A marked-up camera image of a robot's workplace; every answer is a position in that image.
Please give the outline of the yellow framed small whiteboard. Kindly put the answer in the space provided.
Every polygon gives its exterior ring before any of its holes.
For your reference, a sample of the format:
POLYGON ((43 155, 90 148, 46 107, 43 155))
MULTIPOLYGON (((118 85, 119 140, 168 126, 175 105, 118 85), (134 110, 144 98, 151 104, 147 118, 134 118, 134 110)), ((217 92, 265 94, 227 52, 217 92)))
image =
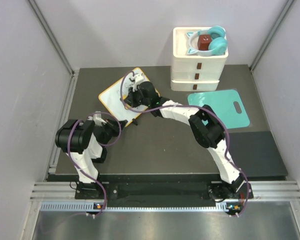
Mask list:
MULTIPOLYGON (((132 119, 138 118, 142 114, 142 112, 148 109, 147 105, 129 107, 125 103, 125 98, 128 95, 128 90, 133 86, 133 83, 129 80, 129 78, 135 74, 144 74, 146 81, 141 83, 138 86, 138 89, 141 88, 146 90, 146 97, 149 98, 160 96, 158 90, 150 84, 149 78, 139 67, 136 67, 133 70, 129 71, 126 76, 120 78, 106 90, 101 92, 98 96, 98 99, 109 111, 109 113, 119 121, 127 120, 127 125, 133 123, 132 119)), ((150 103, 149 100, 145 99, 145 101, 146 104, 150 103)))

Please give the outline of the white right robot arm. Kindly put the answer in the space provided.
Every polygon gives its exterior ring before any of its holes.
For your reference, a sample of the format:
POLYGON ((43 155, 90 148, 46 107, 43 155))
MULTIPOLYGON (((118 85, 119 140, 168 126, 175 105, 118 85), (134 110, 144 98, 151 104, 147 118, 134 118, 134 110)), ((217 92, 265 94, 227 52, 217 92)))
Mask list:
POLYGON ((208 105, 182 105, 159 96, 155 87, 147 80, 133 80, 123 105, 132 112, 139 106, 146 106, 144 113, 155 117, 172 119, 190 126, 196 142, 211 154, 224 183, 223 192, 229 198, 235 198, 246 186, 246 199, 249 198, 250 184, 245 173, 235 165, 229 152, 230 135, 225 124, 208 105))

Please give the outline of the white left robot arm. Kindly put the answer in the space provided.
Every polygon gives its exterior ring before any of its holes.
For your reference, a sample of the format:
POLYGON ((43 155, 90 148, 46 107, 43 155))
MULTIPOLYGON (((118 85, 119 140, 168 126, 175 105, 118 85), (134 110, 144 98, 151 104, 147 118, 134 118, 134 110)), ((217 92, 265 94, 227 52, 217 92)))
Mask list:
POLYGON ((79 123, 68 120, 55 135, 55 144, 70 159, 78 173, 76 199, 101 199, 104 187, 98 183, 99 172, 95 163, 104 163, 107 156, 106 145, 111 138, 118 137, 128 124, 127 120, 86 120, 79 123))

